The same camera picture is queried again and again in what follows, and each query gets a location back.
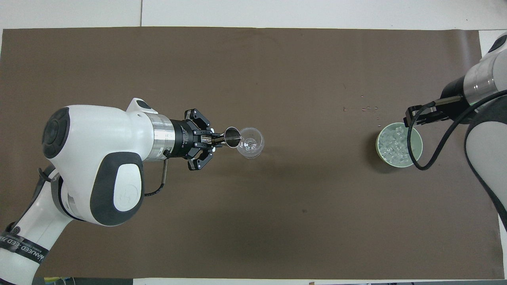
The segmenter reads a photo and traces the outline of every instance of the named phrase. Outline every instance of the end effector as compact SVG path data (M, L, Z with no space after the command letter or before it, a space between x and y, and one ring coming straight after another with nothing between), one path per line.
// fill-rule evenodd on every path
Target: end effector
M465 76L449 83L435 106L424 110L415 124L422 125L436 121L455 120L463 111L481 99L507 89L507 32L502 34L488 53L474 65ZM407 109L403 121L408 127L422 105ZM471 113L462 124L468 124L476 113Z

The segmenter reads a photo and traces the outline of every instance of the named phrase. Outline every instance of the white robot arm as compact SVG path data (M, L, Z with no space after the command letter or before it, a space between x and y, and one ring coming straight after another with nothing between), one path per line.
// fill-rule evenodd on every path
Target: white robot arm
M452 119L454 122L425 165L435 162L447 138L458 124L469 124L465 137L468 163L495 205L507 228L507 32L466 75L449 83L440 99L407 109L404 118L409 134L414 124Z
M239 141L236 128L214 133L197 109L187 110L182 121L170 120L139 98L127 111L91 105L58 110L43 135L52 165L40 170L27 211L0 234L0 283L31 284L73 219L116 226L131 218L153 194L144 191L143 161L164 160L160 190L168 158L185 158L190 170L201 170L216 147L234 148Z

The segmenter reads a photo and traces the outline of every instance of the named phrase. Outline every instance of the brown paper backdrop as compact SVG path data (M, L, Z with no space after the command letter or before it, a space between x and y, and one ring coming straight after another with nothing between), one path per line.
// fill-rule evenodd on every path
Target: brown paper backdrop
M72 222L38 276L503 278L497 215L466 163L466 127L429 171L390 168L374 148L379 124L401 121L478 62L476 31L144 27L3 37L1 225L30 201L36 169L48 164L43 127L65 105L125 109L141 97L170 118L198 108L217 131L254 126L266 139L254 160L219 149L202 171L170 161L166 188L137 215L112 228ZM417 128L422 161L448 125ZM145 164L148 190L161 166Z

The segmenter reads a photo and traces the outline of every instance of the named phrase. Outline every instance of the bowl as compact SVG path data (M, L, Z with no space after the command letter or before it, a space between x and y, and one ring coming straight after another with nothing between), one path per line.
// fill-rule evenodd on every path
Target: bowl
M377 154L380 156L380 158L387 164L391 165L391 166L394 166L394 167L398 167L398 168L404 168L404 167L409 167L410 165L413 165L414 163L412 162L412 160L410 160L410 157L408 159L408 161L406 162L402 162L402 163L391 163L389 162L389 159L391 157L384 157L380 151L379 151L379 139L380 139L380 135L382 133L385 133L385 132L388 132L388 131L391 131L391 130L396 130L396 128L400 127L400 126L403 126L405 128L405 124L404 123L392 123L390 125L387 125L385 126L381 131L380 133L378 134L377 136L377 139L375 141L375 148L377 149ZM412 136L410 138L410 143L412 144L412 152L414 154L414 157L416 158L416 160L419 160L419 158L421 157L421 154L422 154L422 138L421 138L421 135L419 134L419 132L415 129L415 128L412 128Z

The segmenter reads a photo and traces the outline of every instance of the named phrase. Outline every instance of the clear glass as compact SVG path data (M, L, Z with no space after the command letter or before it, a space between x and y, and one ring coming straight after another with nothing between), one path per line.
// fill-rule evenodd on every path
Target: clear glass
M264 148L264 137L261 132L256 128L244 128L239 134L241 135L241 141L236 148L242 156L246 158L256 158L262 152Z

